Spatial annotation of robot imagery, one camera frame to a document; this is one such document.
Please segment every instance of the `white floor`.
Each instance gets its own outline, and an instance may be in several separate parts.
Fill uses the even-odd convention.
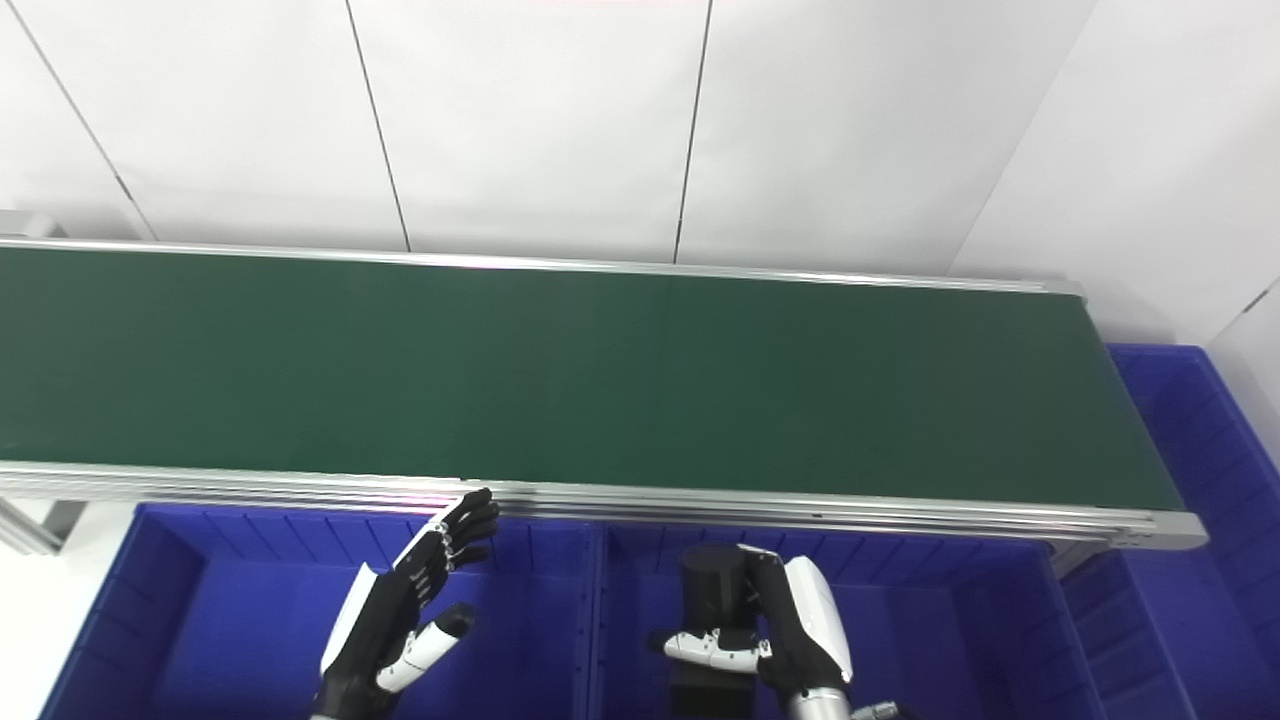
[[[35,518],[49,505],[6,500]],[[58,557],[0,546],[0,717],[40,715],[132,518],[131,503],[91,503]]]

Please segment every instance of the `white wall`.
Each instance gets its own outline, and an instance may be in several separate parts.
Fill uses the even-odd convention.
[[[355,0],[413,249],[671,260],[707,0]]]
[[[946,274],[1093,1],[716,3],[681,261]]]
[[[0,208],[45,213],[78,237],[148,237],[8,5],[0,5]]]
[[[14,5],[160,240],[404,247],[343,3]]]
[[[1258,438],[1280,464],[1280,281],[1207,350]]]
[[[1101,0],[951,272],[1207,343],[1280,275],[1280,4]]]

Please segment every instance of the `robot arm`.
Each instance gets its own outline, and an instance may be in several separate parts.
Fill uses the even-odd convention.
[[[849,706],[845,688],[852,680],[852,661],[831,585],[804,556],[782,562],[765,550],[737,546],[745,561],[746,583],[769,626],[769,639],[705,634],[657,633],[650,647],[684,662],[730,673],[755,673],[773,688],[791,720],[909,719],[896,703],[859,708]]]
[[[492,537],[497,519],[490,492],[470,492],[431,518],[390,571],[379,575],[369,565],[360,568],[320,659],[314,719],[390,715],[401,691],[471,629],[475,614],[465,603],[449,606],[428,623],[419,624],[419,615],[451,571],[488,557],[486,547],[467,543]]]

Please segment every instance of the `robotic hand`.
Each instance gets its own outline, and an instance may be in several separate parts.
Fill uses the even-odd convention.
[[[658,633],[654,650],[680,660],[730,673],[758,674],[773,688],[791,720],[911,720],[892,702],[852,711],[845,688],[852,680],[849,641],[831,587],[804,556],[783,564],[767,550],[737,546],[744,555],[754,610],[769,625],[769,639],[717,628],[704,634]]]
[[[488,489],[468,492],[431,518],[384,574],[361,565],[320,660],[312,719],[380,720],[399,693],[471,629],[475,612],[458,602],[429,623],[419,614],[449,573],[489,556],[468,543],[498,530]]]

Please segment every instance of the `blue plastic bin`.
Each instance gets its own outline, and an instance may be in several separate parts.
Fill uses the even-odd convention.
[[[305,720],[356,568],[385,568],[422,521],[140,507],[44,717]],[[433,603],[472,603],[475,629],[396,717],[582,717],[593,537],[585,523],[504,520],[493,560],[451,575]]]
[[[1116,368],[1207,547],[1097,557],[1064,583],[1111,720],[1280,719],[1280,482],[1198,347]]]
[[[303,719],[356,565],[384,568],[421,518],[142,506],[44,717]],[[438,605],[475,630],[394,717],[666,717],[678,552],[745,539],[809,553],[850,633],[854,698],[932,717],[1101,719],[1046,550],[1037,543],[852,533],[504,520],[494,561]],[[759,717],[778,717],[762,691]]]
[[[640,648],[650,630],[680,625],[680,552],[704,541],[818,564],[849,634],[858,705],[899,700],[940,720],[1103,717],[1038,543],[682,525],[609,527],[605,539],[599,717],[669,716],[669,661]],[[755,706],[782,716],[763,688]]]

